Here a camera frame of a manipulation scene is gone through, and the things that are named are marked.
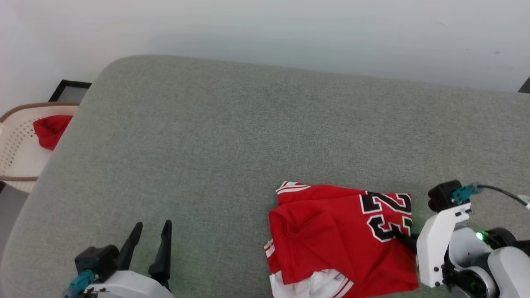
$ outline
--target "white stripe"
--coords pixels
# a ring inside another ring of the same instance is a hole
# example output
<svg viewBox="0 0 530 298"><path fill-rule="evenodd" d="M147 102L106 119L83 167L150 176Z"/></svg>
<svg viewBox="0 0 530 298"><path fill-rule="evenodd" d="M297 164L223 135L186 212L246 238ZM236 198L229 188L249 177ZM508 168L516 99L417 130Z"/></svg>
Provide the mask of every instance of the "white stripe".
<svg viewBox="0 0 530 298"><path fill-rule="evenodd" d="M296 185L298 182L295 182L295 181L289 181L287 182L287 184L285 184L285 186L294 186Z"/></svg>
<svg viewBox="0 0 530 298"><path fill-rule="evenodd" d="M283 189L300 188L300 187L306 187L306 186L307 186L307 185L284 186L284 187L278 188L278 189L276 190L276 193L278 193L279 191L282 191Z"/></svg>
<svg viewBox="0 0 530 298"><path fill-rule="evenodd" d="M346 293L351 289L351 287L354 286L354 283L352 281L348 281L346 286L340 291L339 295L335 296L335 298L341 298L342 296L346 295Z"/></svg>
<svg viewBox="0 0 530 298"><path fill-rule="evenodd" d="M269 242L267 242L267 244L265 244L263 249L267 249L267 247L271 246L271 244L272 244L272 239Z"/></svg>
<svg viewBox="0 0 530 298"><path fill-rule="evenodd" d="M302 186L302 187L297 187L297 188L282 189L282 190L278 191L278 194L283 194L284 192L301 191L301 190L304 190L304 189L308 189L309 187L311 187L311 186Z"/></svg>
<svg viewBox="0 0 530 298"><path fill-rule="evenodd" d="M267 258L269 258L272 253L274 252L275 248L274 248L274 244L270 246L270 248L268 250L265 251L265 254L267 255Z"/></svg>
<svg viewBox="0 0 530 298"><path fill-rule="evenodd" d="M282 182L282 184L280 185L280 188L278 188L276 191L282 189L283 187L287 187L287 186L295 186L298 182L294 182L294 181L284 181Z"/></svg>
<svg viewBox="0 0 530 298"><path fill-rule="evenodd" d="M335 297L335 295L339 295L339 293L337 293L337 291L340 291L340 289L342 289L342 287L345 287L344 284L347 284L350 280L345 276L344 279L341 281L340 285L333 291L333 295L330 295L330 297Z"/></svg>

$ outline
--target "white wall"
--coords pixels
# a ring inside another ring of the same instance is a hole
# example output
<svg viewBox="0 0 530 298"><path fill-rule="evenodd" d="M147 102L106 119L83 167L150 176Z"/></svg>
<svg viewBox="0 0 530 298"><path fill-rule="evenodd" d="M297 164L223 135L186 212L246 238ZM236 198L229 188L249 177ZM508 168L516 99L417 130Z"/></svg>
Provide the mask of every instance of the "white wall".
<svg viewBox="0 0 530 298"><path fill-rule="evenodd" d="M70 80L175 54L517 91L524 0L9 0Z"/></svg>
<svg viewBox="0 0 530 298"><path fill-rule="evenodd" d="M0 0L0 115L50 99L61 80L51 57L10 4Z"/></svg>

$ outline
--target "red cloth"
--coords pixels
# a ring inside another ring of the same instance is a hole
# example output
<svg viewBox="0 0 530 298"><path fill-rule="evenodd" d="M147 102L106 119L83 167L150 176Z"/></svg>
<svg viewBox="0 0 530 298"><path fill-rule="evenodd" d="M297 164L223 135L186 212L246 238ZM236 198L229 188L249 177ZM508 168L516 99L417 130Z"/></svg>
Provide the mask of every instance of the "red cloth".
<svg viewBox="0 0 530 298"><path fill-rule="evenodd" d="M277 194L269 223L278 266L270 269L285 284L335 269L354 282L350 297L418 287L416 256L392 236L392 227L410 235L409 194L288 181Z"/></svg>
<svg viewBox="0 0 530 298"><path fill-rule="evenodd" d="M35 121L33 129L39 137L39 144L43 148L53 151L71 119L72 116L56 115Z"/></svg>

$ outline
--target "teal connector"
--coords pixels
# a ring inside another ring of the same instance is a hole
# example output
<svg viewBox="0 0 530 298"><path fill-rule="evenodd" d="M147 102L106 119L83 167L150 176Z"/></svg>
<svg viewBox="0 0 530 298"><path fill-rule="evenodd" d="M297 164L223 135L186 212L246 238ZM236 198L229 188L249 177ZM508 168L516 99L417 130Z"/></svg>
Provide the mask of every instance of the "teal connector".
<svg viewBox="0 0 530 298"><path fill-rule="evenodd" d="M481 193L484 189L479 188L478 185L478 183L472 183L470 185L466 185L455 190L453 192L453 198L455 199L455 203L460 204L465 200L469 200L472 195Z"/></svg>
<svg viewBox="0 0 530 298"><path fill-rule="evenodd" d="M93 284L95 280L94 273L91 270L85 270L70 283L61 297L78 297L78 295L90 284Z"/></svg>

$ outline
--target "black cable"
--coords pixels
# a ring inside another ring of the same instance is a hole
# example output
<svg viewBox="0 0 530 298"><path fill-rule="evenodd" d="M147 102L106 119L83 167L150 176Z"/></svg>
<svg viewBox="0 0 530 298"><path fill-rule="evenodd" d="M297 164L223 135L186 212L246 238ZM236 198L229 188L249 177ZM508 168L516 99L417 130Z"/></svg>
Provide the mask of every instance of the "black cable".
<svg viewBox="0 0 530 298"><path fill-rule="evenodd" d="M477 185L478 188L487 188L487 189L493 189L493 190L496 190L498 192L501 192L505 195L507 195L508 197L518 201L519 203L523 204L523 205L527 205L526 202L524 202L523 200L521 200L518 196L512 194L511 192L508 192L508 191L505 191L504 189L502 188L498 188L498 187L495 187L495 186L491 186L491 185L484 185L484 184L479 184Z"/></svg>

